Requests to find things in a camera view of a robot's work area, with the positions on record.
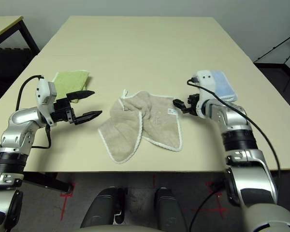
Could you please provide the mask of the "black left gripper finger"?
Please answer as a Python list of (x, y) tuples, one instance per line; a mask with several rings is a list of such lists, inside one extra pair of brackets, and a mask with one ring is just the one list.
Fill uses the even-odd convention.
[(94, 91), (91, 90), (80, 90), (80, 91), (76, 91), (76, 92), (72, 92), (72, 93), (67, 93), (67, 99), (72, 102), (74, 100), (80, 100), (80, 99), (84, 99), (87, 98), (91, 95), (95, 94)]
[(84, 113), (81, 116), (76, 117), (73, 120), (73, 123), (75, 125), (86, 123), (86, 122), (91, 121), (94, 118), (98, 117), (101, 113), (102, 113), (102, 111), (90, 111), (90, 112)]

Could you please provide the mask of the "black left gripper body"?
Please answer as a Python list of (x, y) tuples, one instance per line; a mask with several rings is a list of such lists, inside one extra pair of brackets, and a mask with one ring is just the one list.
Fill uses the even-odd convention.
[(57, 123), (60, 121), (75, 124), (75, 114), (68, 99), (59, 99), (54, 103), (54, 112), (50, 114), (52, 120)]

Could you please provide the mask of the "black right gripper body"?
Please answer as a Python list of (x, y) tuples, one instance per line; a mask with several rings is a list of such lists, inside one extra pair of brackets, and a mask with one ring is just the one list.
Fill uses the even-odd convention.
[(197, 113), (197, 103), (199, 102), (199, 99), (200, 99), (199, 94), (189, 95), (187, 102), (190, 105), (190, 107), (188, 108), (188, 112), (191, 115), (198, 116), (198, 113)]

